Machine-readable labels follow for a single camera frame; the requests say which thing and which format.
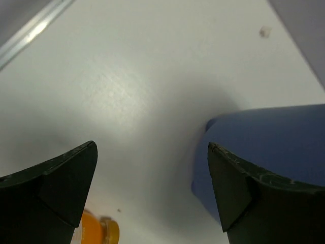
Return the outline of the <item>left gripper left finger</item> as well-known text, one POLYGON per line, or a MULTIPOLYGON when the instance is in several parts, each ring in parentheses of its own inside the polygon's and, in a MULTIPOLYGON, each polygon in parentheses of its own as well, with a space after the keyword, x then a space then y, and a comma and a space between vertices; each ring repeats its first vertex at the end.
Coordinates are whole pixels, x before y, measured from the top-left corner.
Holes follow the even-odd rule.
POLYGON ((1 243, 70 243, 97 161, 97 145, 88 141, 1 177, 1 243))

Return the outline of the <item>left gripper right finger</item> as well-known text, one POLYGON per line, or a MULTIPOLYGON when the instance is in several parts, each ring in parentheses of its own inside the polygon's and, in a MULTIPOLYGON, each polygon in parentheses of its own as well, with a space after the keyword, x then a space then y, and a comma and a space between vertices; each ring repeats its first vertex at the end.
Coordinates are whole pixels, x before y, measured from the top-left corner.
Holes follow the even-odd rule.
POLYGON ((324 243, 324 187, 280 176, 215 143, 208 165, 230 243, 324 243))

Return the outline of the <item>orange juice bottle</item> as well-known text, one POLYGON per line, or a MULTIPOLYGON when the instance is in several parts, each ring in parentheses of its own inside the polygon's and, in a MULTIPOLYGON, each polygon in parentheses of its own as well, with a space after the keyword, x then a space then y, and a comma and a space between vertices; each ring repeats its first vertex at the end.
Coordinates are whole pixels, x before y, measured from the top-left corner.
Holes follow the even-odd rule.
POLYGON ((118 244, 120 229, 111 217, 97 217, 87 209, 75 228, 71 244, 118 244))

